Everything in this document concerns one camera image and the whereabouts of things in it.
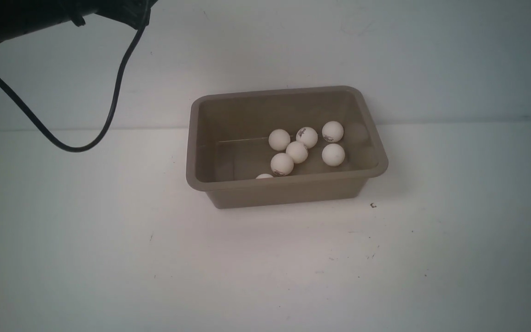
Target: black cord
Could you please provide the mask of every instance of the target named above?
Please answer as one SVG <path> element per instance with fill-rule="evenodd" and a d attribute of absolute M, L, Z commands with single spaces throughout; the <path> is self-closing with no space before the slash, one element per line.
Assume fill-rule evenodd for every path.
<path fill-rule="evenodd" d="M 135 38 L 133 38 L 132 42 L 130 42 L 130 46 L 128 46 L 128 49 L 124 53 L 124 56 L 122 57 L 122 62 L 120 63 L 120 67 L 118 68 L 118 74 L 116 75 L 116 84 L 114 85 L 114 95 L 112 97 L 112 105 L 110 105 L 110 112 L 108 113 L 108 117 L 106 118 L 106 122 L 97 137 L 87 145 L 84 145 L 82 147 L 70 147 L 69 145 L 66 145 L 65 143 L 59 141 L 59 139 L 57 139 L 53 135 L 53 133 L 51 133 L 50 130 L 48 130 L 48 128 L 46 128 L 46 126 L 30 110 L 28 105 L 26 105 L 24 101 L 22 101 L 22 99 L 17 95 L 17 93 L 15 93 L 12 88 L 10 88 L 8 84 L 6 84 L 1 78 L 0 88 L 16 103 L 16 105 L 24 112 L 24 114 L 28 116 L 28 119 L 32 121 L 36 128 L 38 128 L 38 130 L 40 130 L 40 132 L 44 136 L 46 136 L 46 138 L 48 138 L 48 140 L 51 141 L 54 145 L 70 153 L 82 153 L 83 151 L 87 151 L 92 147 L 95 147 L 95 145 L 97 145 L 97 143 L 99 143 L 101 139 L 104 138 L 106 132 L 110 128 L 110 124 L 112 123 L 112 119 L 114 118 L 114 113 L 116 112 L 116 104 L 118 104 L 118 95 L 120 95 L 120 85 L 122 84 L 122 76 L 124 75 L 124 70 L 126 69 L 126 63 L 128 62 L 128 59 L 130 59 L 130 55 L 135 50 L 135 47 L 139 43 L 139 40 L 141 40 L 141 36 L 143 35 L 143 32 L 145 31 L 145 27 L 147 25 L 148 15 L 149 0 L 145 0 L 145 14 L 143 15 L 143 18 L 141 20 L 141 26 L 139 27 L 139 30 L 137 30 Z"/>

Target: black device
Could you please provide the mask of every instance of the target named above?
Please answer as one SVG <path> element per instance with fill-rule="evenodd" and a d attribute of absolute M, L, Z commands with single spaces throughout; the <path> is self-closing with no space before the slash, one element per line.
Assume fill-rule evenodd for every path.
<path fill-rule="evenodd" d="M 135 50 L 145 27 L 149 24 L 150 9 L 157 0 L 0 0 L 0 43 L 17 36 L 41 30 L 53 25 L 72 21 L 76 26 L 85 25 L 86 15 L 95 13 L 119 21 L 137 29 L 118 68 L 112 105 L 106 123 L 99 135 L 83 147 L 63 144 L 40 122 L 22 99 L 0 78 L 0 88 L 19 106 L 32 123 L 57 147 L 69 152 L 87 151 L 97 145 L 110 128 L 120 84 L 126 63 Z"/>

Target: white wall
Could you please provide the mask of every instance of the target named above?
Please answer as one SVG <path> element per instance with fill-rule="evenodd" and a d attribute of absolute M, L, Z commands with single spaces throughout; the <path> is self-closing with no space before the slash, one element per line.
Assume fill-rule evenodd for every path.
<path fill-rule="evenodd" d="M 95 15 L 0 46 L 56 129 L 99 128 L 133 29 Z M 160 0 L 114 128 L 187 126 L 202 95 L 347 84 L 377 122 L 531 118 L 528 0 Z M 33 129 L 0 91 L 0 130 Z"/>

